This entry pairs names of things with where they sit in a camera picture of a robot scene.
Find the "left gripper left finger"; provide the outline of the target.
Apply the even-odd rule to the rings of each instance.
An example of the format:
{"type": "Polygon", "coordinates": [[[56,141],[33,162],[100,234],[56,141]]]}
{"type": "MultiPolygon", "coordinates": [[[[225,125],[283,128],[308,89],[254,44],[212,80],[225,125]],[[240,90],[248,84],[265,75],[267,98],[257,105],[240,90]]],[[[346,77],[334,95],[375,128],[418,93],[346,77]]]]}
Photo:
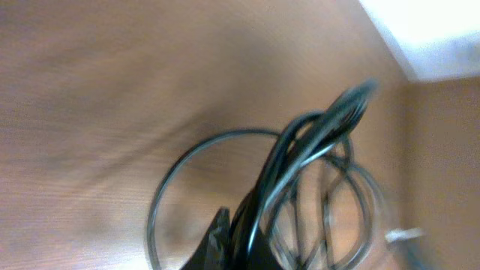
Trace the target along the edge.
{"type": "Polygon", "coordinates": [[[181,270],[224,270],[230,261],[230,210],[219,208],[197,249],[181,270]]]}

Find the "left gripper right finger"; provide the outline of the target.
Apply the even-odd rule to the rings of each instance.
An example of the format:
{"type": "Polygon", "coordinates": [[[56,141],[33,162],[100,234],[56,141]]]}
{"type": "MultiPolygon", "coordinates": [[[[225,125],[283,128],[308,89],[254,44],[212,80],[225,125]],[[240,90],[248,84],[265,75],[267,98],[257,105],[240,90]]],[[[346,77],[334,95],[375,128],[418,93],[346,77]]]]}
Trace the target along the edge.
{"type": "MultiPolygon", "coordinates": [[[[244,199],[241,201],[239,207],[235,211],[235,215],[232,219],[232,236],[234,232],[239,228],[241,216],[245,213],[248,203],[251,200],[252,191],[250,191],[244,199]]],[[[258,229],[256,238],[253,242],[252,251],[250,257],[246,262],[235,262],[232,259],[232,269],[234,270],[283,270],[278,263],[275,255],[272,253],[269,241],[265,234],[258,229]]]]}

